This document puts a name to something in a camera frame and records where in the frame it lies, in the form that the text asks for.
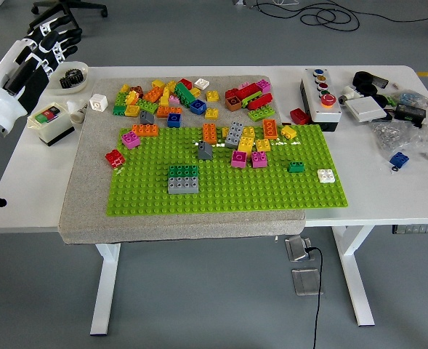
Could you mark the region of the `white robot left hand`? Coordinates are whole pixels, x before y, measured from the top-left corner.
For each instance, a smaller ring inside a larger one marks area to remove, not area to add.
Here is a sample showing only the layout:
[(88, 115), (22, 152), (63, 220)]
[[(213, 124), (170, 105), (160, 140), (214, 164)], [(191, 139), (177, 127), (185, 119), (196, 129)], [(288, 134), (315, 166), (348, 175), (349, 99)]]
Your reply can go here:
[(46, 22), (17, 40), (0, 61), (0, 126), (6, 133), (36, 107), (50, 76), (78, 50), (80, 28), (65, 29), (71, 16)]

